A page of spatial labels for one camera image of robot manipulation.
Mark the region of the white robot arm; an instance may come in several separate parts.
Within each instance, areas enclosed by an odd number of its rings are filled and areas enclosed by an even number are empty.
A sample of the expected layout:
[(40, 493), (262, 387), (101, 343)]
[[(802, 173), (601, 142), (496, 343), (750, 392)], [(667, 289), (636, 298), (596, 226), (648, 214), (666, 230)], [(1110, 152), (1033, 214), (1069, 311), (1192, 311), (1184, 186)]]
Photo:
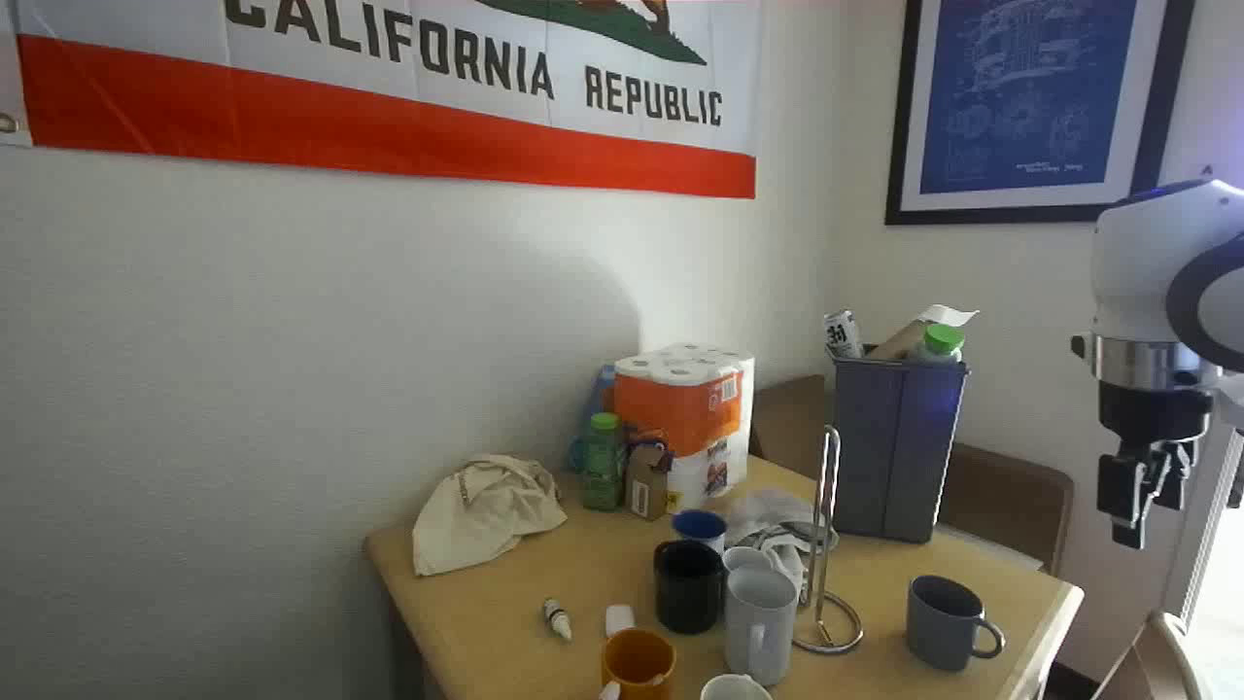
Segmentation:
[(1094, 230), (1094, 332), (1075, 354), (1118, 438), (1095, 463), (1110, 541), (1179, 512), (1162, 606), (1189, 620), (1244, 436), (1244, 190), (1184, 179), (1108, 206)]

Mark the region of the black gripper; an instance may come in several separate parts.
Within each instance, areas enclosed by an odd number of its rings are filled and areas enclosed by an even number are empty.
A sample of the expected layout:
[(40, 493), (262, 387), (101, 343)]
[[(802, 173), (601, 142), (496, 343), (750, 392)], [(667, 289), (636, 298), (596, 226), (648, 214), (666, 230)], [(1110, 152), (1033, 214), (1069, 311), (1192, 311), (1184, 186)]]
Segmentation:
[(1142, 550), (1149, 507), (1184, 507), (1184, 480), (1210, 429), (1210, 396), (1104, 387), (1099, 425), (1118, 436), (1118, 448), (1099, 459), (1095, 507), (1110, 512), (1118, 543)]

